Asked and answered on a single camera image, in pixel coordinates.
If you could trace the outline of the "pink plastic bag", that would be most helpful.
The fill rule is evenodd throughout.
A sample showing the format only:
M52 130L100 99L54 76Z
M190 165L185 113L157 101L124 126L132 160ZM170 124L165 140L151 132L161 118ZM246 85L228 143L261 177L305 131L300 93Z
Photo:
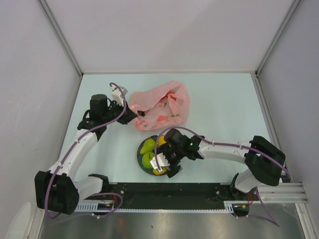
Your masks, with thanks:
M170 90L175 94L167 96ZM145 92L133 92L129 108L137 115L138 111L146 112L145 117L138 115L131 121L139 131L178 126L188 118L190 96L183 83L170 81Z

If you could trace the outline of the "green fake pear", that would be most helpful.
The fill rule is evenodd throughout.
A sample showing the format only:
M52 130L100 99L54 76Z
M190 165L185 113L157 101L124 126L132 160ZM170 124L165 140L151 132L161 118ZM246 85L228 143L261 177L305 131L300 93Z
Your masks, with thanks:
M145 140L142 148L140 149L140 154L144 155L148 152L151 152L155 149L156 141L152 138L148 138Z

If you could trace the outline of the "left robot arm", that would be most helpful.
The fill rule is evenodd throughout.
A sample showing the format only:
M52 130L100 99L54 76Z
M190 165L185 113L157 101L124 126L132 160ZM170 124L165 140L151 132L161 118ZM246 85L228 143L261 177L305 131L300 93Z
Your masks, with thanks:
M90 174L76 182L76 173L89 151L97 144L107 126L119 122L128 124L136 118L129 109L125 95L115 92L109 99L96 94L90 107L77 126L73 142L47 171L38 171L34 178L36 204L46 212L72 214L78 203L90 197L105 199L113 195L109 179L100 174Z

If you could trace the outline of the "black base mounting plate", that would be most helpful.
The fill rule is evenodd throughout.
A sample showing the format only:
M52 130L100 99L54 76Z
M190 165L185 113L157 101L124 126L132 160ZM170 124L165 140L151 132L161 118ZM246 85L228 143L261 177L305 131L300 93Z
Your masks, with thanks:
M108 191L122 196L121 209L215 210L258 200L254 189L245 194L221 183L111 183Z

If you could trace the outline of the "black fake grapes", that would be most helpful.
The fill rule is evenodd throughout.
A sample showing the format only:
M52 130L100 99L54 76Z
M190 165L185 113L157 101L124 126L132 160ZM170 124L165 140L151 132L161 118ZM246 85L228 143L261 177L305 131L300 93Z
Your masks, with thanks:
M140 116L142 116L142 117L145 117L146 112L144 112L144 111L138 111L138 115L140 115Z

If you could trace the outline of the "aluminium frame rail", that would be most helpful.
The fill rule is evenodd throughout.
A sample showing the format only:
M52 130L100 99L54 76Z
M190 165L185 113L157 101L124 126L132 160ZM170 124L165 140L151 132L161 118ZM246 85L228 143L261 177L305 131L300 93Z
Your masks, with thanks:
M261 185L259 195L265 203L307 203L302 183L280 183L278 186Z

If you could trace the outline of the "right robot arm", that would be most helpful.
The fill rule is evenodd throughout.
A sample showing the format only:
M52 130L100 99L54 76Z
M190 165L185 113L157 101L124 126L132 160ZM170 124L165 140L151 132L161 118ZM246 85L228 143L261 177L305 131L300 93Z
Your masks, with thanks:
M237 143L217 142L196 133L187 137L180 128L169 127L161 133L164 144L156 145L151 166L158 172L167 170L167 176L173 177L181 170L183 158L224 159L247 166L244 172L237 173L230 186L230 195L243 199L253 188L262 184L278 186L282 172L289 176L284 167L285 154L262 136Z

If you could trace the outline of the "dark teal ceramic plate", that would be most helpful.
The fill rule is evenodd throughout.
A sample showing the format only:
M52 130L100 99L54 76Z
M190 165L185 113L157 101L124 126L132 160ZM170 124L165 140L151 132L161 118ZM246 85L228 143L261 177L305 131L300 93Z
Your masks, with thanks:
M157 139L157 136L158 136L158 135L152 135L152 136L146 138L145 140L143 140L143 141L140 143L140 145L139 145L139 147L138 147L138 149L137 149L137 162L138 162L139 167L140 167L144 172L146 172L147 174L152 175L152 176L164 176L164 175L168 175L168 174L170 173L170 171L165 169L163 172L158 172L158 170L148 169L148 168L144 167L144 165L143 165L143 154L140 154L140 151L141 151L141 149L142 149L144 143L145 143L148 139L156 140L156 139Z

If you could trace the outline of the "yellow fake lemon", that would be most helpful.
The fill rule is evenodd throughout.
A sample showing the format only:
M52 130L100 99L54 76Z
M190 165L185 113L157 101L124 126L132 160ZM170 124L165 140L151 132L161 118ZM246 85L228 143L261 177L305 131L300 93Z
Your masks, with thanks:
M165 139L164 139L164 135L161 135L160 137L159 137L159 139L158 139L158 146L161 146L161 145L163 145L163 144L165 144L166 143L166 141L165 141Z

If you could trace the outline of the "yellow fake mango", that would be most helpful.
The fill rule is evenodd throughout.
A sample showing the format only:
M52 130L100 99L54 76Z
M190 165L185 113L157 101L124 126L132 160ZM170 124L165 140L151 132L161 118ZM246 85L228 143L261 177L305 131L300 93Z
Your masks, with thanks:
M166 174L166 168L163 168L162 171L159 171L158 169L153 169L154 175L164 175Z

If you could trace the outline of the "green fake apple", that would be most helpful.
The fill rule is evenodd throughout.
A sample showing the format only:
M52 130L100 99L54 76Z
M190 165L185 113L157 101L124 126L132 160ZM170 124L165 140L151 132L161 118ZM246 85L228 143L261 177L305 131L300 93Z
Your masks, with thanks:
M147 152L142 156L142 165L144 168L153 169L153 166L151 165L151 161L154 156L155 156L154 152Z

